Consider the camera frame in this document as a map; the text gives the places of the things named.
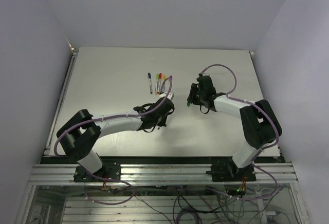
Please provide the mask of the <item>light green marker pen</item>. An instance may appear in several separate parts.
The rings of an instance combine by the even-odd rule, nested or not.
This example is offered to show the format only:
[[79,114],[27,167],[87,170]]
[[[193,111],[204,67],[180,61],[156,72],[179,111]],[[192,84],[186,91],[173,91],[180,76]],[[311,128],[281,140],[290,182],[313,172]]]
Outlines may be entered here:
[[155,94],[158,94],[158,82],[159,82],[159,73],[156,75],[156,83],[155,83]]

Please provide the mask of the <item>blue marker pen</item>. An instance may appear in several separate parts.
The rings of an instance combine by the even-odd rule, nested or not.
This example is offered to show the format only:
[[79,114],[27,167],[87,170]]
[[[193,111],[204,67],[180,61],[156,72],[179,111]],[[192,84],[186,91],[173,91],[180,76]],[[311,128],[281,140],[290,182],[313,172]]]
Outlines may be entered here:
[[148,72],[148,81],[149,81],[150,94],[153,94],[152,77],[150,72]]

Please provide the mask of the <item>red marker pen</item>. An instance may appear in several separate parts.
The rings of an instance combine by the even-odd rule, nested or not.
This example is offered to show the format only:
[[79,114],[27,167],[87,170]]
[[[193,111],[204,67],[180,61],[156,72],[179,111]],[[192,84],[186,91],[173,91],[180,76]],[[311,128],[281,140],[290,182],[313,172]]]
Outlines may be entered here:
[[158,95],[160,94],[161,79],[162,79],[162,73],[159,73],[159,82],[158,82]]

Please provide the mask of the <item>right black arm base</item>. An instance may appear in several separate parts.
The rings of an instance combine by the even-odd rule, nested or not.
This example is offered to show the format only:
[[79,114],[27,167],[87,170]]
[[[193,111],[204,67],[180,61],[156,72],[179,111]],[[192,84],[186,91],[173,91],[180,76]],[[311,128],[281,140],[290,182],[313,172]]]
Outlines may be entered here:
[[206,174],[212,177],[213,182],[256,181],[252,165],[240,169],[233,162],[213,164]]

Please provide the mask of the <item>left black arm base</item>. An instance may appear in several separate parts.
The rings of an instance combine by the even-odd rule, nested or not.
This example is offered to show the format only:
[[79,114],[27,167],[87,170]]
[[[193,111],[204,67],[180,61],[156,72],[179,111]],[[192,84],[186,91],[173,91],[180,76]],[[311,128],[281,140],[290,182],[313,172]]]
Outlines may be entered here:
[[[121,175],[121,166],[114,161],[106,162],[101,169],[92,174],[102,178],[119,180]],[[101,182],[101,180],[91,176],[83,166],[78,165],[74,174],[74,182],[89,183]]]

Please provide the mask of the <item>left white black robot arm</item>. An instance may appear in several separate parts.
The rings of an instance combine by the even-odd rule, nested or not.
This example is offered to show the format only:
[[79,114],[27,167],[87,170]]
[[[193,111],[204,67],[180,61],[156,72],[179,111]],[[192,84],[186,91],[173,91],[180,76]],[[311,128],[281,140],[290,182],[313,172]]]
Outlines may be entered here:
[[78,111],[57,132],[54,154],[74,160],[92,181],[100,181],[106,172],[100,156],[93,151],[98,139],[125,131],[151,133],[165,127],[175,111],[173,95],[162,95],[157,102],[136,106],[127,113],[93,116],[87,109]]

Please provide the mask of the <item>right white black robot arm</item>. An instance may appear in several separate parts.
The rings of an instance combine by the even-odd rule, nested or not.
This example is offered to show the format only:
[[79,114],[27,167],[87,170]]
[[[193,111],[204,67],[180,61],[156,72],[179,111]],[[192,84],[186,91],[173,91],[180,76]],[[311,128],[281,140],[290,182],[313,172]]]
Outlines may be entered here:
[[250,102],[217,93],[209,75],[199,74],[191,85],[187,105],[205,107],[207,111],[222,112],[239,118],[245,142],[232,156],[232,165],[227,167],[227,176],[239,180],[258,155],[278,143],[282,128],[267,100]]

